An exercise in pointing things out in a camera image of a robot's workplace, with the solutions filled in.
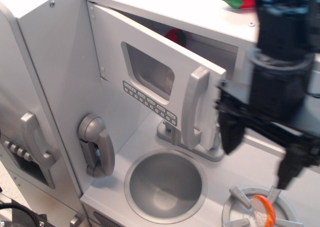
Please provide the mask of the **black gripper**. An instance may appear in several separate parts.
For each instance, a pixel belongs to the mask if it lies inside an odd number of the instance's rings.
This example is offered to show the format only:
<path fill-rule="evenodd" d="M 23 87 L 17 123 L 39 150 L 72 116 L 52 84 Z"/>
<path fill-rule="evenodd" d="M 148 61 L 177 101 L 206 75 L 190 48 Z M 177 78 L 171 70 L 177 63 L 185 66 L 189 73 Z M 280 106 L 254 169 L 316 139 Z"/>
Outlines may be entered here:
<path fill-rule="evenodd" d="M 216 108 L 229 155 L 251 129 L 285 148 L 277 188 L 285 190 L 303 168 L 320 164 L 320 100 L 308 91 L 312 56 L 282 61 L 252 56 L 249 84 L 221 81 Z"/>

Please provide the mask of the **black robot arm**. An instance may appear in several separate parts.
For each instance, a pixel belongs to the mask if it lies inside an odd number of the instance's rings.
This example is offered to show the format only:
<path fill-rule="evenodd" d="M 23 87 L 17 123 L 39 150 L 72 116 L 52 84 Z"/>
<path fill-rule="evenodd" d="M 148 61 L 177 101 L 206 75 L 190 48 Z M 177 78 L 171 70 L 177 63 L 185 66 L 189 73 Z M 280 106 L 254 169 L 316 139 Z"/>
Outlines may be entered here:
<path fill-rule="evenodd" d="M 320 51 L 320 0 L 255 0 L 258 41 L 247 53 L 249 84 L 221 81 L 222 147 L 231 153 L 252 129 L 285 148 L 277 188 L 320 164 L 320 91 L 310 90 Z"/>

